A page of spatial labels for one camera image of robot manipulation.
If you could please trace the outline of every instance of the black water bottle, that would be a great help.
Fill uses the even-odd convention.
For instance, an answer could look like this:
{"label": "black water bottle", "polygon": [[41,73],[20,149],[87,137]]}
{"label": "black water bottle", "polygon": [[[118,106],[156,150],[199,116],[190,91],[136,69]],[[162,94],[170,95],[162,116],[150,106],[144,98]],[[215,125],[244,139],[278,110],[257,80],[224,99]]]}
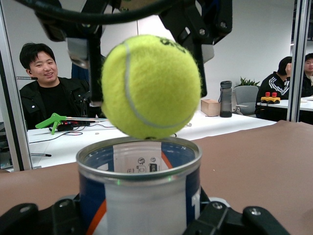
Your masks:
{"label": "black water bottle", "polygon": [[220,111],[220,117],[224,118],[230,118],[231,117],[231,81],[223,81],[221,82],[221,94],[219,102],[221,103],[221,111]]}

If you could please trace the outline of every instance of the potted plant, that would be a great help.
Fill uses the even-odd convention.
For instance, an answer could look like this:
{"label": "potted plant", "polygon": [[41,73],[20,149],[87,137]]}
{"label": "potted plant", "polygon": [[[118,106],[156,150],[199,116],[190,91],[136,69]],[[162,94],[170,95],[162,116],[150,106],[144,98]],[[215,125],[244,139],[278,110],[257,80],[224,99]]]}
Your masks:
{"label": "potted plant", "polygon": [[238,84],[237,86],[235,87],[238,87],[238,86],[256,86],[258,88],[260,88],[260,86],[258,86],[260,82],[255,82],[254,80],[247,80],[246,78],[242,78],[240,77],[240,84]]}

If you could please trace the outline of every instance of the man's black hair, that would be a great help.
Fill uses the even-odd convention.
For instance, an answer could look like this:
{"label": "man's black hair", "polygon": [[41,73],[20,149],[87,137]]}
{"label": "man's black hair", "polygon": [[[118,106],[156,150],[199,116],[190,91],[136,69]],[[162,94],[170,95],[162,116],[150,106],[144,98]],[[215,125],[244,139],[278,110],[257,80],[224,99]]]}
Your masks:
{"label": "man's black hair", "polygon": [[292,57],[291,56],[287,56],[285,57],[284,59],[282,59],[280,62],[279,62],[279,65],[278,65],[278,73],[280,75],[287,75],[286,73],[286,66],[288,63],[291,63],[292,62]]}
{"label": "man's black hair", "polygon": [[309,53],[305,56],[305,61],[313,59],[313,53]]}
{"label": "man's black hair", "polygon": [[30,63],[38,58],[39,52],[45,52],[55,61],[53,51],[50,47],[43,43],[26,43],[20,52],[20,62],[25,69],[30,69]]}

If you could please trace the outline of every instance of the tennis ball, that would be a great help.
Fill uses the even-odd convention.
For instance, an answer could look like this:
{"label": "tennis ball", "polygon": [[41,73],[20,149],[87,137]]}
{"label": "tennis ball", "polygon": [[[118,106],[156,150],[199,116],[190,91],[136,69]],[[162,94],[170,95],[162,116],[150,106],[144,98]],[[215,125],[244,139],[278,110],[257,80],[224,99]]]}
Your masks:
{"label": "tennis ball", "polygon": [[167,38],[139,35],[108,54],[102,91],[102,111],[115,127],[138,139],[161,139],[193,117],[201,77],[187,49]]}

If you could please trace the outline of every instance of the person's hand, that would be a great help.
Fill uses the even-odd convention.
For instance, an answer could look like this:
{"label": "person's hand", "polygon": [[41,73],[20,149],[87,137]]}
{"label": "person's hand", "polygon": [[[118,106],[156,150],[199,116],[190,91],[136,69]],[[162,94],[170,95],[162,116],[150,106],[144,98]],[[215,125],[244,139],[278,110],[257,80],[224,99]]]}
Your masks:
{"label": "person's hand", "polygon": [[291,63],[287,64],[285,70],[286,70],[287,77],[290,77],[291,76]]}

